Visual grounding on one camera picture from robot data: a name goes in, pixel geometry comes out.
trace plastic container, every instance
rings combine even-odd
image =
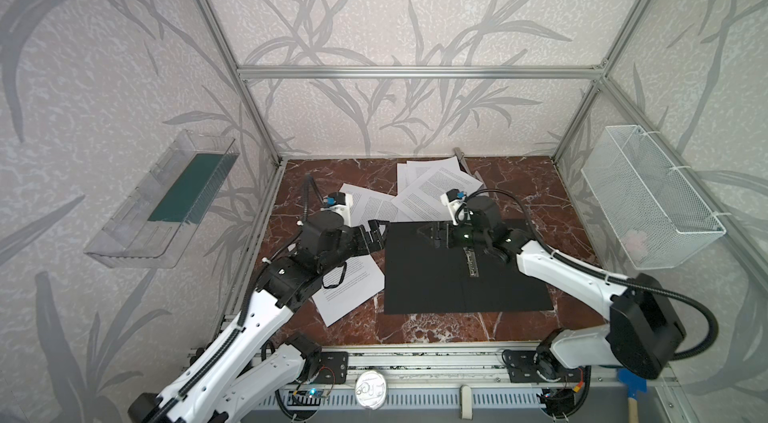
[[[234,138],[181,131],[85,254],[111,268],[173,268],[239,155]]]

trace black mat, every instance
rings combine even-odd
[[[525,221],[507,220],[524,229]],[[461,248],[435,249],[417,231],[428,223],[390,223],[385,246],[384,313],[531,312],[551,310],[547,285],[477,253],[470,278]]]

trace green felt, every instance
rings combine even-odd
[[[152,214],[149,215],[149,221],[168,221],[176,223],[185,221],[192,206],[205,189],[208,180],[214,174],[214,171],[222,158],[224,158],[224,155],[222,154],[209,152],[202,152],[195,155],[194,158],[192,158],[192,161],[187,165],[187,168],[184,169],[178,179],[174,182],[173,186],[165,193],[165,196],[160,200],[160,203],[154,209]],[[228,166],[229,168],[225,169],[224,176],[226,176],[229,169],[232,167],[231,164]],[[218,182],[219,187],[222,182],[224,182],[224,178]],[[211,197],[213,197],[216,194],[216,191],[209,191],[209,193],[211,193]],[[201,214],[190,215],[190,217],[193,217],[192,219],[197,221],[191,221],[190,218],[187,218],[187,221],[200,224],[203,214],[202,212],[197,211],[196,213]]]

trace wooden handle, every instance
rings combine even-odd
[[[638,419],[638,400],[634,398],[628,399],[629,402],[629,423],[639,423]]]

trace black mounting plate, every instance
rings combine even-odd
[[[504,362],[509,373],[510,383],[532,383],[546,381],[536,374],[536,351],[504,350]],[[579,370],[560,368],[557,383],[578,383],[581,380]]]
[[[323,369],[312,380],[312,383],[319,385],[330,385],[334,383],[333,377],[336,377],[336,385],[346,383],[346,371],[349,366],[350,354],[346,351],[323,351],[320,353],[320,367],[327,367],[333,371]]]

